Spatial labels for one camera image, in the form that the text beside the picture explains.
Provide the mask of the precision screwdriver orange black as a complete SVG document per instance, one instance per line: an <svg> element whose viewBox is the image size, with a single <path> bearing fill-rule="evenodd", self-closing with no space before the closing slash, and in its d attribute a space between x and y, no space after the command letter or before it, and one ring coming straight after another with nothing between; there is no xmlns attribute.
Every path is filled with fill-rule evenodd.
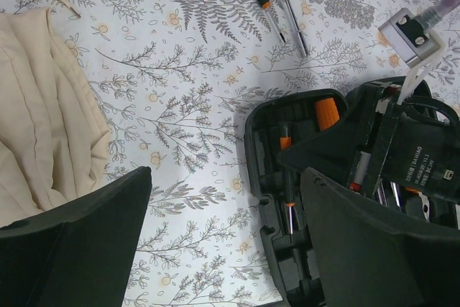
<svg viewBox="0 0 460 307"><path fill-rule="evenodd" d="M292 137L290 131L290 124L288 122L281 122L279 125L280 130L280 149L286 150L292 145ZM290 235L290 241L293 242L294 237L294 206L295 206L295 176L293 171L289 168L284 167L282 169L282 179L283 179L283 201L287 207L288 217L287 225L288 232Z"/></svg>

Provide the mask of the orange handled long-nose pliers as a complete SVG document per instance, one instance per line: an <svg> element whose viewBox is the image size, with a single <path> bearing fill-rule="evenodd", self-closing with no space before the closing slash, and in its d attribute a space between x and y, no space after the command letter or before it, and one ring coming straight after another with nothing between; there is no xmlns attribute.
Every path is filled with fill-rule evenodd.
<svg viewBox="0 0 460 307"><path fill-rule="evenodd" d="M339 119L339 110L333 98L325 98L315 103L316 118L321 131L332 127Z"/></svg>

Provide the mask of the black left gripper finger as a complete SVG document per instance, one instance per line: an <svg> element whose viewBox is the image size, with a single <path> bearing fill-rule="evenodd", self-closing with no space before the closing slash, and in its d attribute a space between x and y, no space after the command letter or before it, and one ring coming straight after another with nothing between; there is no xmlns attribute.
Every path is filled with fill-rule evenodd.
<svg viewBox="0 0 460 307"><path fill-rule="evenodd" d="M149 167L1 228L2 306L121 306L152 189Z"/></svg>

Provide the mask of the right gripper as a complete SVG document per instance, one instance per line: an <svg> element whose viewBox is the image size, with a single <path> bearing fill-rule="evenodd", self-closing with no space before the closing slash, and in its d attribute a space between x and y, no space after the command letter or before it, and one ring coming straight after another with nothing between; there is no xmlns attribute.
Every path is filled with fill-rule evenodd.
<svg viewBox="0 0 460 307"><path fill-rule="evenodd" d="M459 305L459 116L427 83L397 105L401 87L356 87L343 119L277 156L282 167L304 171L327 306ZM404 213L404 187L414 188L430 201L431 223L330 178L347 178L347 188L375 199L382 180L387 204Z"/></svg>

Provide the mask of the black plastic tool case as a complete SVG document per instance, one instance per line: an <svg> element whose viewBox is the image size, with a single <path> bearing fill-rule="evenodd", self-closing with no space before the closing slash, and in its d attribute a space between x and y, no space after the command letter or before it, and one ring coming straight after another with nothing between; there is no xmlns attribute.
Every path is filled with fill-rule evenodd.
<svg viewBox="0 0 460 307"><path fill-rule="evenodd" d="M459 116L403 79L260 104L244 145L289 306L459 304Z"/></svg>

